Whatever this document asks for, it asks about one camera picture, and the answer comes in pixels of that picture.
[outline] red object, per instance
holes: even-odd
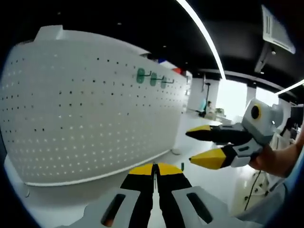
[[[178,73],[178,74],[181,74],[181,69],[180,68],[174,68],[174,69],[172,69],[173,71],[175,71],[176,73]]]

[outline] black ceiling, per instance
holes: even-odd
[[[188,2],[209,31],[225,70],[256,76],[282,87],[288,87],[303,79],[304,49],[299,42],[302,38],[299,31],[304,29],[295,27],[294,22],[304,16],[296,10],[300,9],[300,6],[292,6],[291,1],[286,1],[286,6],[267,3],[279,20],[286,24],[297,52],[293,55],[271,45],[276,55],[267,60],[262,75],[254,72],[264,45],[260,2]],[[2,15],[2,27],[7,34],[7,42],[4,44],[33,39],[41,26],[62,24],[64,29],[99,33],[129,42],[189,70],[194,76],[199,76],[200,69],[218,69],[204,37],[175,0],[113,0],[106,4],[86,3],[85,6],[82,2],[68,7],[27,4],[12,13],[16,16],[9,19]],[[207,77],[219,78],[218,75],[210,74],[207,74]],[[300,101],[304,100],[303,86],[293,89],[292,92]]]

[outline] hand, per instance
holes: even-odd
[[[274,152],[269,145],[266,145],[263,151],[255,159],[250,161],[249,165],[256,170],[262,170],[276,175],[277,167],[274,166],[275,163],[276,152]]]

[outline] person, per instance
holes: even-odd
[[[302,159],[304,154],[303,145],[304,129],[300,132],[295,144],[277,151],[272,150],[270,146],[267,145],[262,153],[252,160],[249,165],[256,170],[262,170],[278,177],[287,178],[293,171],[297,161],[299,160],[298,162],[300,162]]]
[[[206,106],[206,113],[212,113],[212,106],[211,106],[211,101],[207,102],[207,106]]]
[[[291,128],[294,125],[294,121],[292,120],[291,117],[289,117],[286,121],[285,127],[283,128],[282,132],[280,133],[280,136],[290,138],[290,132]]]

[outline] cable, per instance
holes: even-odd
[[[252,185],[252,188],[251,188],[251,191],[250,191],[248,200],[247,200],[247,204],[246,204],[244,210],[247,210],[247,207],[248,207],[248,204],[249,204],[249,200],[250,200],[250,197],[251,197],[251,195],[252,195],[253,188],[254,188],[254,186],[255,186],[255,184],[256,184],[256,181],[257,181],[258,177],[260,176],[260,174],[261,174],[261,170],[260,170],[260,172],[258,172],[257,177],[256,177],[255,181],[253,182],[253,185]]]

